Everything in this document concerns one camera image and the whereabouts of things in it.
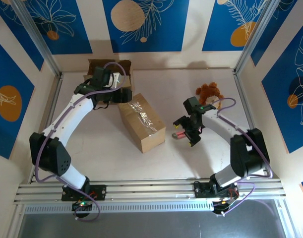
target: metal frame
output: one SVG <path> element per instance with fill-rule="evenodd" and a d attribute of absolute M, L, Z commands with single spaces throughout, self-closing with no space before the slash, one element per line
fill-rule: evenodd
<path fill-rule="evenodd" d="M 56 64 L 48 46 L 38 31 L 33 19 L 29 15 L 24 4 L 20 0 L 10 0 L 15 13 L 26 28 L 29 36 L 37 46 L 41 55 L 49 64 L 51 70 L 58 76 L 57 85 L 51 106 L 46 118 L 45 126 L 48 126 L 53 118 L 58 95 L 61 89 L 63 78 L 58 65 Z M 245 62 L 262 35 L 269 19 L 280 0 L 270 0 L 265 11 L 262 13 L 257 27 L 255 27 L 252 37 L 249 38 L 242 55 L 234 69 L 234 79 L 240 94 L 240 98 L 247 116 L 250 128 L 254 127 L 249 104 L 246 101 L 245 92 L 242 89 L 241 80 L 238 73 L 243 68 Z M 71 202 L 62 202 L 62 184 L 59 182 L 46 182 L 43 184 L 33 182 L 34 167 L 31 170 L 29 184 L 19 186 L 14 204 L 12 206 L 12 216 L 8 221 L 3 237 L 17 237 L 23 220 L 23 215 L 38 213 L 66 213 L 70 212 Z M 105 184 L 106 200 L 100 201 L 102 212 L 157 212 L 157 211 L 192 211 L 209 210 L 212 201 L 205 199 L 195 199 L 194 181 L 208 182 L 209 179 L 173 179 L 173 180 L 135 180 L 135 181 L 92 181 L 91 184 Z M 281 223 L 287 237 L 300 237 L 294 227 L 287 205 L 285 202 L 285 192 L 278 178 L 258 179 L 251 178 L 249 182 L 255 183 L 256 190 L 248 199 L 274 199 Z M 251 187 L 239 185 L 240 198 L 243 199 Z"/>
<path fill-rule="evenodd" d="M 211 210 L 212 200 L 195 199 L 195 181 L 208 182 L 209 179 L 94 181 L 92 184 L 107 186 L 106 200 L 99 201 L 102 213 Z M 256 189 L 248 199 L 274 199 L 276 205 L 279 204 L 278 213 L 286 236 L 298 237 L 284 201 L 286 195 L 280 180 L 251 178 L 249 182 L 253 182 Z M 59 182 L 20 185 L 14 201 L 13 219 L 4 237 L 17 237 L 24 214 L 70 213 L 71 202 L 61 201 L 61 187 Z M 250 191 L 249 185 L 239 184 L 239 199 Z"/>
<path fill-rule="evenodd" d="M 38 30 L 36 24 L 34 23 L 24 3 L 21 0 L 9 0 L 9 1 L 13 11 L 18 16 L 22 25 L 24 26 L 27 33 L 29 34 L 31 40 L 37 47 L 38 51 L 40 52 L 44 60 L 48 63 L 52 72 L 57 77 L 60 77 L 61 75 L 60 67 L 55 62 L 49 47 L 47 46 L 45 40 L 43 39 L 40 31 Z"/>
<path fill-rule="evenodd" d="M 236 75 L 240 73 L 247 60 L 250 58 L 253 49 L 255 48 L 257 42 L 259 41 L 262 33 L 264 32 L 269 20 L 271 19 L 280 1 L 281 0 L 268 1 L 264 11 L 262 12 L 260 18 L 257 21 L 256 26 L 253 29 L 253 32 L 251 33 L 251 37 L 249 37 L 244 47 L 244 50 L 242 51 L 239 61 L 235 65 L 234 71 Z"/>

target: stuffed toy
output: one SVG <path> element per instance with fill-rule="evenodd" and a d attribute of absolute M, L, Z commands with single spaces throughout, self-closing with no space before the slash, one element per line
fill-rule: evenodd
<path fill-rule="evenodd" d="M 203 84 L 202 87 L 197 88 L 197 95 L 200 95 L 199 103 L 202 105 L 212 104 L 217 109 L 221 109 L 222 102 L 219 101 L 216 104 L 213 104 L 219 99 L 224 98 L 224 96 L 220 93 L 220 90 L 217 88 L 217 84 L 215 82 L 210 83 L 209 85 Z"/>

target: black mounting bracket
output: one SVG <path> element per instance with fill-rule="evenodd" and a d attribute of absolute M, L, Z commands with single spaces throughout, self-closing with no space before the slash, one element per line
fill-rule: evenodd
<path fill-rule="evenodd" d="M 95 201 L 104 201 L 106 196 L 106 185 L 90 185 L 89 193 L 95 193 L 96 197 L 93 197 Z M 73 202 L 86 199 L 82 194 L 74 192 L 69 187 L 63 187 L 61 200 L 64 202 Z"/>
<path fill-rule="evenodd" d="M 199 182 L 195 181 L 194 184 L 195 198 L 223 198 L 231 195 L 230 190 L 238 191 L 237 186 L 232 183 L 225 187 L 217 189 L 216 184 L 213 182 Z"/>

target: plastic wrap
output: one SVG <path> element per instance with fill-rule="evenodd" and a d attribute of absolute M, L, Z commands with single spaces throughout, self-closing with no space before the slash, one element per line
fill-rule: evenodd
<path fill-rule="evenodd" d="M 140 103 L 138 101 L 132 100 L 128 104 L 135 112 L 137 112 L 137 116 L 139 117 L 140 122 L 144 125 L 148 135 L 150 136 L 156 133 L 157 130 L 153 127 L 151 119 L 148 117 L 147 113 L 144 111 Z"/>

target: cable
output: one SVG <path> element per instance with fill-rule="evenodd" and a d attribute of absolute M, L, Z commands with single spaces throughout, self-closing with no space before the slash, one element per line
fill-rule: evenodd
<path fill-rule="evenodd" d="M 35 176 L 36 176 L 36 181 L 37 182 L 45 182 L 46 180 L 48 180 L 49 178 L 53 178 L 53 177 L 56 177 L 60 182 L 63 182 L 65 184 L 67 184 L 64 180 L 62 180 L 61 178 L 58 178 L 57 176 L 55 175 L 51 175 L 51 176 L 48 176 L 44 179 L 40 179 L 39 178 L 39 163 L 40 163 L 40 158 L 41 158 L 41 155 L 42 155 L 42 152 L 49 140 L 49 138 L 51 137 L 51 135 L 55 132 L 56 128 L 60 125 L 60 123 L 64 120 L 64 118 L 68 115 L 68 113 L 77 105 L 79 104 L 83 99 L 89 97 L 89 96 L 92 96 L 92 95 L 95 95 L 95 94 L 101 94 L 101 93 L 111 93 L 111 92 L 115 92 L 117 90 L 119 90 L 120 88 L 122 88 L 122 86 L 124 85 L 125 83 L 125 78 L 126 78 L 126 72 L 125 72 L 125 69 L 119 64 L 119 63 L 116 63 L 116 62 L 109 62 L 107 63 L 106 65 L 104 65 L 103 68 L 106 68 L 107 66 L 111 65 L 111 64 L 114 64 L 114 65 L 117 65 L 123 72 L 123 75 L 124 75 L 124 80 L 122 81 L 122 83 L 120 84 L 119 87 L 117 88 L 114 88 L 114 89 L 108 89 L 108 90 L 103 90 L 103 91 L 95 91 L 95 92 L 90 92 L 82 97 L 80 97 L 78 100 L 76 100 L 72 106 L 70 106 L 69 108 L 66 109 L 66 111 L 62 114 L 62 116 L 58 119 L 57 123 L 54 125 L 54 128 L 49 132 L 49 134 L 47 135 L 47 137 L 45 138 L 45 140 L 43 141 L 41 147 L 40 147 L 40 150 L 38 152 L 38 156 L 37 156 L 37 160 L 36 160 L 36 165 L 35 165 Z M 95 203 L 95 205 L 98 207 L 98 210 L 99 210 L 99 213 L 97 215 L 96 218 L 94 219 L 91 219 L 91 220 L 80 220 L 79 221 L 83 221 L 83 222 L 87 222 L 87 221 L 95 221 L 98 219 L 99 217 L 99 214 L 100 214 L 100 208 L 99 208 L 99 205 L 98 203 L 91 197 L 89 196 L 88 194 L 82 192 L 81 190 L 67 184 L 67 186 L 77 192 L 79 192 L 80 194 L 86 196 L 87 198 L 89 198 L 91 201 L 93 201 Z"/>
<path fill-rule="evenodd" d="M 99 107 L 99 108 L 93 108 L 93 110 L 99 110 L 99 109 L 106 109 L 108 108 L 108 106 L 110 105 L 110 103 L 107 103 L 106 107 Z"/>
<path fill-rule="evenodd" d="M 235 104 L 236 104 L 236 100 L 234 98 L 222 98 L 222 99 L 219 99 L 217 101 L 215 101 L 214 103 L 216 102 L 219 102 L 219 101 L 222 101 L 222 100 L 225 100 L 225 99 L 228 99 L 228 100 L 232 100 L 234 103 L 230 106 L 227 106 L 227 107 L 223 107 L 221 108 L 220 110 L 217 111 L 216 115 L 219 119 L 221 119 L 222 121 L 226 122 L 227 124 L 229 124 L 231 127 L 233 127 L 235 130 L 238 130 L 241 134 L 243 134 L 247 140 L 251 143 L 251 145 L 254 147 L 254 149 L 258 152 L 258 154 L 261 156 L 261 158 L 263 159 L 265 165 L 266 165 L 266 170 L 267 170 L 267 175 L 264 176 L 264 175 L 248 175 L 248 176 L 255 176 L 255 177 L 262 177 L 262 178 L 272 178 L 273 177 L 273 171 L 270 167 L 270 164 L 268 162 L 268 160 L 266 159 L 266 157 L 264 156 L 264 154 L 261 152 L 261 150 L 258 148 L 258 146 L 255 144 L 255 142 L 250 138 L 249 135 L 247 135 L 247 133 L 245 133 L 242 129 L 240 129 L 238 126 L 236 126 L 234 123 L 232 123 L 231 121 L 227 120 L 226 118 L 222 117 L 220 115 L 220 112 L 222 110 L 225 110 L 225 109 L 228 109 L 228 108 L 231 108 L 233 107 Z"/>
<path fill-rule="evenodd" d="M 258 152 L 258 154 L 260 155 L 260 157 L 263 159 L 265 165 L 266 165 L 266 170 L 267 170 L 267 175 L 266 176 L 263 176 L 263 175 L 248 175 L 248 176 L 255 176 L 255 177 L 262 177 L 262 178 L 272 178 L 273 177 L 273 171 L 270 167 L 270 164 L 268 162 L 268 160 L 266 159 L 266 157 L 264 156 L 264 154 L 261 152 L 261 150 L 259 149 L 259 147 L 255 144 L 255 142 L 247 135 L 246 132 L 244 132 L 242 129 L 240 129 L 238 126 L 236 126 L 234 123 L 232 123 L 231 121 L 229 121 L 228 119 L 222 117 L 220 115 L 220 112 L 222 110 L 225 110 L 225 109 L 228 109 L 228 108 L 231 108 L 233 107 L 235 104 L 236 104 L 236 100 L 234 98 L 222 98 L 222 99 L 219 99 L 217 101 L 215 101 L 214 103 L 217 103 L 219 101 L 222 101 L 222 100 L 225 100 L 225 99 L 228 99 L 228 100 L 232 100 L 234 103 L 230 106 L 227 106 L 227 107 L 223 107 L 221 109 L 219 109 L 216 113 L 217 117 L 219 119 L 221 119 L 222 121 L 226 122 L 227 124 L 229 124 L 231 127 L 233 127 L 235 130 L 238 130 L 241 134 L 243 134 L 246 139 L 251 143 L 251 145 L 254 147 L 254 149 Z M 250 185 L 253 185 L 253 189 L 251 190 L 251 192 L 245 197 L 243 198 L 238 204 L 236 204 L 234 207 L 232 207 L 230 210 L 228 210 L 227 212 L 223 213 L 222 215 L 225 216 L 227 213 L 231 212 L 233 209 L 235 209 L 236 207 L 238 207 L 240 204 L 242 204 L 254 191 L 255 191 L 255 184 L 253 183 L 250 183 L 250 182 L 239 182 L 241 181 L 242 179 L 238 180 L 237 183 L 238 184 L 250 184 Z"/>
<path fill-rule="evenodd" d="M 254 191 L 255 191 L 255 189 L 256 189 L 256 186 L 255 186 L 255 184 L 254 183 L 252 183 L 252 182 L 239 182 L 238 184 L 243 184 L 243 185 L 252 185 L 253 186 L 253 188 L 252 188 L 252 190 L 249 192 L 249 194 L 247 194 L 247 196 L 246 197 L 244 197 L 241 201 L 239 201 L 239 203 L 238 204 L 236 204 L 234 207 L 232 207 L 230 210 L 228 210 L 228 211 L 226 211 L 226 212 L 224 212 L 223 214 L 221 214 L 221 215 L 219 215 L 219 216 L 225 216 L 226 214 L 228 214 L 229 212 L 231 212 L 232 210 L 234 210 L 235 208 L 237 208 L 239 205 L 241 205 Z"/>
<path fill-rule="evenodd" d="M 95 204 L 95 206 L 97 206 L 98 213 L 97 213 L 96 217 L 94 217 L 93 219 L 90 219 L 90 220 L 79 219 L 79 218 L 76 216 L 76 210 L 77 210 L 77 209 L 76 209 L 76 210 L 74 211 L 74 213 L 73 213 L 76 220 L 78 220 L 78 221 L 80 221 L 80 222 L 93 222 L 93 221 L 96 221 L 96 220 L 99 218 L 99 216 L 100 216 L 100 214 L 101 214 L 101 209 L 100 209 L 100 206 L 98 205 L 98 202 L 95 201 L 94 198 L 92 198 L 90 195 L 86 194 L 85 192 L 83 192 L 83 191 L 77 189 L 76 187 L 73 187 L 73 186 L 69 185 L 66 181 L 64 181 L 64 180 L 61 179 L 60 177 L 56 177 L 56 179 L 57 179 L 59 182 L 63 183 L 64 185 L 68 186 L 69 188 L 73 189 L 74 191 L 79 192 L 79 193 L 82 194 L 83 196 L 89 198 L 89 199 Z"/>

